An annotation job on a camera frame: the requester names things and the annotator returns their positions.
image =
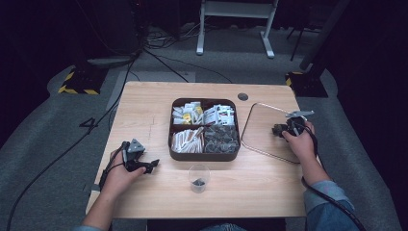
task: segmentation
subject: finger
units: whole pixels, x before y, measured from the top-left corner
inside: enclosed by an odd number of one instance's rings
[[[117,150],[111,153],[111,158],[114,156],[114,154],[116,152],[117,152]],[[117,154],[115,156],[114,165],[118,165],[118,164],[120,164],[122,162],[123,162],[123,153],[122,153],[122,150],[120,150],[120,151],[117,152]]]
[[[292,136],[289,132],[283,131],[282,136],[286,139],[286,141],[290,142],[294,136]]]
[[[305,126],[309,127],[313,134],[315,134],[315,126],[309,121],[305,121]]]
[[[139,167],[138,169],[132,171],[132,175],[135,177],[141,176],[146,172],[146,167]]]

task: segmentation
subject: blue sleeve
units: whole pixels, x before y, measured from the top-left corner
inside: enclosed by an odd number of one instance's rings
[[[78,226],[72,229],[72,231],[103,231],[103,230],[91,226]]]
[[[345,196],[344,190],[333,181],[320,181],[312,187],[339,201],[351,213],[354,212],[354,207]],[[314,192],[307,190],[304,199],[308,230],[359,230],[344,212]]]

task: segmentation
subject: gray carpet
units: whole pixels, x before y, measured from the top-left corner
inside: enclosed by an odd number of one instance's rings
[[[268,59],[259,31],[214,30],[206,34],[204,55],[196,56],[196,37],[174,43],[168,48],[151,49],[179,72],[193,73],[197,83],[229,83],[285,85],[284,76],[299,70],[302,57],[311,47],[314,34],[305,34],[293,62],[296,35],[286,40],[289,31],[270,33],[274,59]],[[79,124],[94,117],[99,119],[112,105],[117,86],[123,81],[126,66],[110,69],[100,95],[57,93],[68,66],[48,84],[49,99],[37,107],[16,128],[0,150],[0,229],[5,230],[14,202],[24,188],[46,166],[83,137],[87,129]],[[146,53],[132,66],[132,72],[169,73],[169,69]],[[168,74],[144,78],[143,81],[176,81]],[[319,153],[329,174],[345,189],[353,201],[357,217],[367,230],[401,230],[394,203],[381,176],[372,165],[362,144],[349,124],[337,100],[337,87],[328,71],[321,76],[328,98],[297,97],[302,110],[314,110],[319,139]],[[80,224],[88,203],[112,119],[106,116],[88,136],[46,170],[24,193],[13,215],[12,230],[69,230]],[[288,230],[304,230],[304,218],[287,218]],[[145,220],[117,219],[114,230],[145,230]]]

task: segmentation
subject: left hand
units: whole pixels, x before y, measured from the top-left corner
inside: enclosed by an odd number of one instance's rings
[[[112,199],[117,199],[120,195],[126,192],[136,179],[146,171],[146,167],[140,167],[135,171],[128,172],[123,165],[123,155],[121,150],[117,153],[115,160],[112,163],[112,167],[114,168],[109,172],[101,192]]]

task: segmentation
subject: clear plastic cup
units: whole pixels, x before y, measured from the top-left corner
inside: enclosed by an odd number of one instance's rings
[[[189,182],[191,190],[195,193],[203,193],[210,181],[211,171],[203,165],[194,165],[189,169]]]

